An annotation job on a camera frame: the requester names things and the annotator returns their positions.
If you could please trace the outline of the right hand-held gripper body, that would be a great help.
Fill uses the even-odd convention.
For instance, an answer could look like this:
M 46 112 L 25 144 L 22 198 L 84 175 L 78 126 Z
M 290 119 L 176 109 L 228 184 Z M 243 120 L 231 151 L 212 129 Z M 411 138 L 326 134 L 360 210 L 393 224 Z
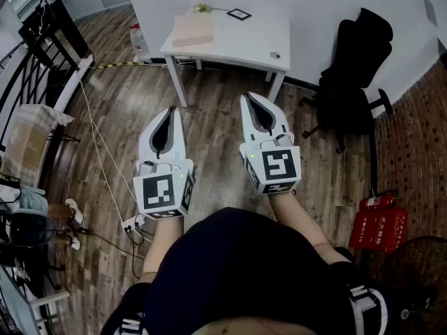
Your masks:
M 301 180 L 300 148 L 292 133 L 240 145 L 243 166 L 260 195 L 286 193 Z

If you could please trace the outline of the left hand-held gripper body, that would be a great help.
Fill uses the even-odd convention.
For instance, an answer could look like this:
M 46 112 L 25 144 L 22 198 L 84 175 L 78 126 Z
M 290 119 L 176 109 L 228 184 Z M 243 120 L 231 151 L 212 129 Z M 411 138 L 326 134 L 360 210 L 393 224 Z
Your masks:
M 187 216 L 195 186 L 194 164 L 185 151 L 139 153 L 133 186 L 138 211 L 152 219 Z

